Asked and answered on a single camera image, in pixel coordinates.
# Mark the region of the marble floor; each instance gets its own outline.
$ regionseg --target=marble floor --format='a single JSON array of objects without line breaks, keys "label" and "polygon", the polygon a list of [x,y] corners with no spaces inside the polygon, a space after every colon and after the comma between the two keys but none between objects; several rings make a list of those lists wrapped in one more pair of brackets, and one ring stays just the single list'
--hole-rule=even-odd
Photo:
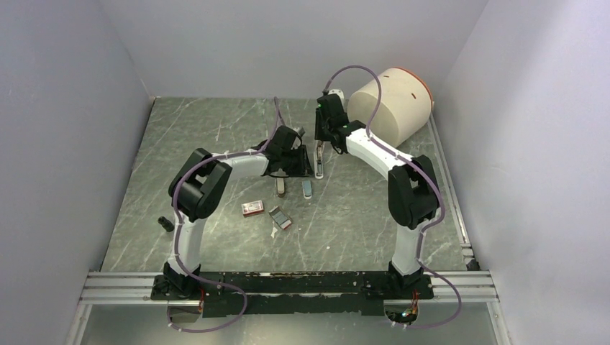
[{"label": "marble floor", "polygon": [[[281,100],[290,127],[306,130],[310,159],[314,144],[315,100]],[[241,151],[264,140],[272,128],[273,102],[253,98],[157,98],[137,154],[127,192],[101,270],[160,272],[170,253],[172,234],[157,224],[173,220],[168,186],[198,147],[210,152]],[[427,155],[440,189],[440,156],[430,126],[399,149]],[[394,252],[396,225],[388,211],[386,181],[373,168],[327,145],[325,176],[310,178],[313,198],[301,192],[301,178],[286,181],[286,196],[275,194],[273,178],[245,178],[227,185],[209,218],[201,243],[201,270],[261,271],[385,270]],[[265,209],[281,206],[293,226],[272,236],[268,214],[243,218],[241,204],[263,200]],[[458,224],[451,207],[431,229],[424,261],[436,270],[465,270]]]}]

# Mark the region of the cylindrical bucket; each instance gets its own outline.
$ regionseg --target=cylindrical bucket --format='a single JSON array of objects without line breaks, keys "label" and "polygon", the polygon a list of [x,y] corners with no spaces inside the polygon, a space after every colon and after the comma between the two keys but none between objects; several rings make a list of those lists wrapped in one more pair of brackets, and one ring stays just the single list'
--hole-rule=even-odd
[{"label": "cylindrical bucket", "polygon": [[[389,68],[379,76],[381,104],[370,130],[397,147],[422,128],[432,112],[432,94],[426,83],[403,68]],[[377,102],[377,83],[372,80],[354,92],[347,103],[350,121],[366,124]]]}]

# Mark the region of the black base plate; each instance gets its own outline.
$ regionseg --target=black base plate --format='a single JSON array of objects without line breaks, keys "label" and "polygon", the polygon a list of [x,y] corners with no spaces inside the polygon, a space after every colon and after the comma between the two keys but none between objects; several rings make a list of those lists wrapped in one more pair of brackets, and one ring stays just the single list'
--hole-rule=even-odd
[{"label": "black base plate", "polygon": [[[411,300],[416,291],[420,300],[432,299],[430,276],[421,272],[400,287],[392,272],[201,272],[199,276],[227,282],[248,294],[246,314],[343,313],[365,316],[385,315],[384,300]],[[201,284],[206,293],[203,317],[238,314],[243,296],[219,285]],[[201,291],[180,296],[163,275],[155,278],[152,300],[199,300]]]}]

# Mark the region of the purple cable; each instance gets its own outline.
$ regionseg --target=purple cable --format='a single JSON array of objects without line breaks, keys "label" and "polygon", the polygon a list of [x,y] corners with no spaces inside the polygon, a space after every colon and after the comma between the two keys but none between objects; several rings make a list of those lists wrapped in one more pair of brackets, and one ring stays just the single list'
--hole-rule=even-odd
[{"label": "purple cable", "polygon": [[[361,66],[361,65],[349,65],[349,66],[345,66],[344,68],[341,68],[340,70],[335,72],[332,75],[332,77],[330,77],[330,79],[326,83],[326,86],[324,87],[324,91],[323,92],[326,93],[328,91],[328,88],[330,87],[330,84],[337,77],[337,75],[339,75],[344,70],[349,70],[351,68],[357,68],[357,69],[361,69],[361,70],[365,70],[365,71],[369,72],[373,76],[373,78],[375,78],[375,82],[377,82],[377,90],[378,90],[377,103],[375,104],[375,108],[373,109],[373,113],[370,115],[370,118],[369,118],[369,120],[368,120],[368,122],[366,124],[366,136],[368,137],[368,139],[370,141],[372,141],[374,144],[379,146],[379,148],[381,148],[383,151],[386,151],[390,155],[394,156],[394,151],[390,147],[387,147],[386,145],[381,144],[381,142],[379,142],[377,139],[375,139],[375,137],[372,137],[370,135],[370,123],[373,122],[373,118],[377,114],[377,110],[379,109],[379,106],[381,105],[381,82],[379,81],[379,78],[377,77],[375,72],[373,72],[370,68],[367,68],[367,67],[364,67],[364,66]],[[439,322],[436,322],[436,323],[431,323],[429,325],[423,325],[423,326],[408,326],[408,328],[413,328],[413,329],[434,328],[434,327],[445,325],[446,323],[449,323],[449,322],[453,321],[460,314],[460,311],[462,311],[462,296],[460,296],[460,293],[458,292],[458,289],[455,287],[455,285],[453,285],[447,278],[443,277],[438,272],[435,272],[434,270],[430,269],[421,260],[421,258],[422,258],[422,247],[423,247],[423,243],[424,243],[424,234],[426,233],[426,231],[428,231],[428,229],[430,229],[433,226],[437,225],[438,223],[440,223],[445,218],[445,204],[443,203],[442,196],[440,194],[440,191],[439,191],[438,187],[434,184],[434,182],[432,181],[430,176],[428,176],[420,167],[418,167],[412,161],[406,159],[405,157],[402,157],[401,155],[398,155],[397,158],[400,159],[402,162],[406,163],[407,165],[409,165],[409,167],[412,167],[415,171],[417,171],[417,173],[419,173],[424,178],[424,180],[426,180],[426,183],[428,183],[428,185],[430,186],[432,191],[434,191],[434,195],[437,197],[437,200],[438,200],[439,206],[440,206],[440,216],[436,220],[434,220],[433,222],[431,222],[428,225],[424,226],[424,228],[419,232],[419,236],[417,237],[417,247],[416,247],[416,256],[415,256],[415,259],[419,263],[419,266],[421,266],[425,271],[428,271],[428,272],[432,273],[432,275],[434,275],[435,277],[437,277],[437,278],[441,279],[442,281],[446,282],[447,285],[449,285],[453,289],[453,291],[455,291],[455,296],[457,297],[457,310],[453,313],[453,315],[451,315],[449,318],[447,318],[447,319],[445,319],[443,321],[439,321]]]},{"label": "purple cable", "polygon": [[265,149],[267,148],[267,145],[269,145],[270,139],[273,138],[273,135],[276,133],[276,131],[279,127],[279,124],[284,124],[284,120],[282,119],[282,114],[280,113],[280,106],[278,104],[277,97],[273,97],[273,103],[276,106],[276,122],[273,127],[273,131],[271,131],[271,133],[269,134],[269,137],[267,138],[267,140],[265,140],[265,143],[263,144],[263,146],[260,149],[254,151],[254,152],[234,152],[234,153],[229,153],[226,155],[217,155],[217,156],[210,157],[210,158],[204,160],[203,162],[200,162],[200,163],[196,164],[194,167],[192,167],[189,171],[186,172],[186,174],[184,174],[184,176],[178,181],[178,183],[176,183],[176,189],[174,190],[173,196],[172,196],[172,207],[178,217],[178,223],[176,224],[176,238],[174,239],[174,242],[173,242],[173,250],[176,255],[176,262],[178,263],[178,266],[184,272],[187,272],[189,277],[195,278],[196,280],[198,280],[200,282],[205,282],[207,284],[221,285],[225,288],[235,290],[238,293],[240,293],[242,296],[244,296],[244,306],[242,307],[242,310],[237,314],[237,316],[235,316],[233,319],[229,320],[228,322],[223,323],[220,326],[206,328],[206,329],[189,329],[189,328],[182,328],[182,327],[176,326],[171,320],[170,309],[168,308],[168,310],[167,310],[167,317],[168,317],[168,322],[169,322],[168,326],[170,326],[171,328],[173,328],[177,331],[185,332],[185,333],[208,333],[208,332],[218,331],[219,329],[223,329],[225,327],[232,325],[234,322],[239,320],[242,317],[242,315],[244,315],[244,312],[246,311],[247,295],[246,295],[246,292],[244,292],[244,290],[240,289],[239,287],[237,287],[235,285],[228,284],[226,282],[216,282],[213,280],[208,280],[206,278],[199,277],[198,275],[194,275],[189,269],[186,268],[186,266],[180,259],[180,253],[178,252],[178,242],[180,240],[180,232],[182,231],[182,225],[184,224],[184,219],[182,217],[182,214],[178,210],[178,192],[182,188],[182,185],[184,184],[184,182],[186,180],[188,180],[191,177],[191,175],[193,175],[193,173],[195,173],[200,167],[203,167],[204,165],[206,165],[210,162],[213,162],[213,161],[219,160],[219,159],[223,159],[223,158],[229,159],[229,158],[233,158],[233,157],[256,155],[258,153],[265,151]]}]

